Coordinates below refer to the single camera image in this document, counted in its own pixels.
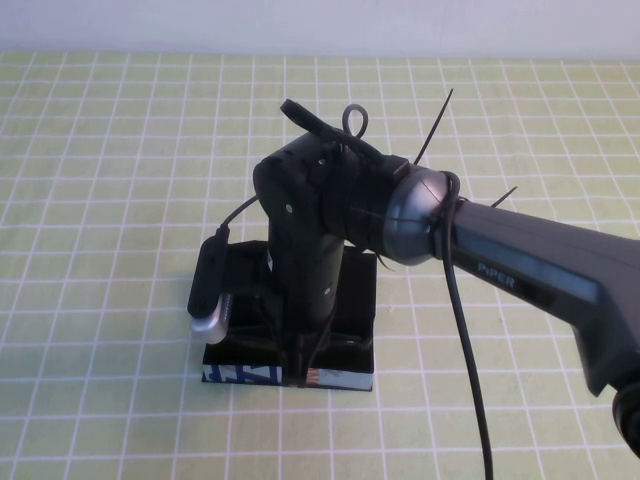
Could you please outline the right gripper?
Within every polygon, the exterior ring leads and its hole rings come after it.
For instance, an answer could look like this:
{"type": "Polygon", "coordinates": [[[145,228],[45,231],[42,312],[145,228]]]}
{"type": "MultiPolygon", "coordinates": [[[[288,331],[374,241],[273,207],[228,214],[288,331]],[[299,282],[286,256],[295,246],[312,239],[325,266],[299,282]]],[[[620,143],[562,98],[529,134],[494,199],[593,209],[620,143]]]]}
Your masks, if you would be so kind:
{"type": "Polygon", "coordinates": [[[323,331],[335,315],[344,241],[316,231],[287,232],[271,223],[268,251],[284,296],[283,381],[287,386],[306,386],[323,331]]]}

